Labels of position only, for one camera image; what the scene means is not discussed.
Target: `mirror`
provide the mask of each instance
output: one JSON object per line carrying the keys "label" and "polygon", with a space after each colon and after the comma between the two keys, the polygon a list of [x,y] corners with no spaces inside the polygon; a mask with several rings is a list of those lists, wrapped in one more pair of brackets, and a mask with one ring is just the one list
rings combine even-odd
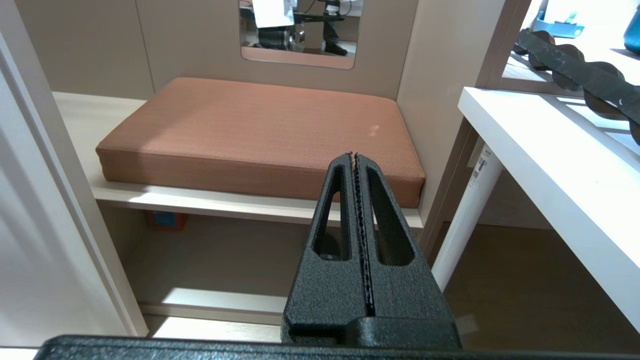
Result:
{"label": "mirror", "polygon": [[351,69],[364,0],[239,0],[243,58]]}

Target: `table leg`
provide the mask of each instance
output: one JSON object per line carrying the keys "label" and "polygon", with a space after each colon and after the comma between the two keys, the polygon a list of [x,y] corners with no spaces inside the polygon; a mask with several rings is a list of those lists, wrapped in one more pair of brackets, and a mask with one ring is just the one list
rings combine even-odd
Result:
{"label": "table leg", "polygon": [[483,147],[469,184],[462,195],[460,205],[453,216],[453,221],[442,248],[433,264],[433,277],[442,291],[447,287],[449,279],[467,246],[469,237],[476,227],[478,218],[484,209],[491,191],[502,172],[502,163],[486,144]]}

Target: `white table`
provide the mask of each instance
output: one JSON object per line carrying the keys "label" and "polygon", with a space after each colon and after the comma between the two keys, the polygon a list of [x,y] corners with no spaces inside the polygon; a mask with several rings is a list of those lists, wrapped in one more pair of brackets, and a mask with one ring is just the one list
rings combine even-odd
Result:
{"label": "white table", "polygon": [[458,107],[485,146],[433,266],[440,288],[504,166],[640,331],[640,146],[628,122],[578,99],[499,90],[465,88]]}

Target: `brown cushion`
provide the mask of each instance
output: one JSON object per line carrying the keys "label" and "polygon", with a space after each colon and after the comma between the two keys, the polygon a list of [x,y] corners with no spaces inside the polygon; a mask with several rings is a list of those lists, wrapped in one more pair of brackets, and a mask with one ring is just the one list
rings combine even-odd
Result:
{"label": "brown cushion", "polygon": [[400,203],[424,173],[397,105],[370,95],[177,78],[96,149],[109,181],[317,199],[329,163],[373,159]]}

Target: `black clamp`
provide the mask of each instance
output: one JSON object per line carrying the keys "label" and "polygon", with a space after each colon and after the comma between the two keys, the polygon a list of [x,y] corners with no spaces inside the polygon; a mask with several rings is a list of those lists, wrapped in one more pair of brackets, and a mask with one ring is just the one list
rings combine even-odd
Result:
{"label": "black clamp", "polygon": [[[341,238],[325,233],[340,193]],[[374,214],[378,231],[374,226]],[[332,161],[282,320],[304,345],[461,348],[454,317],[380,167]]]}

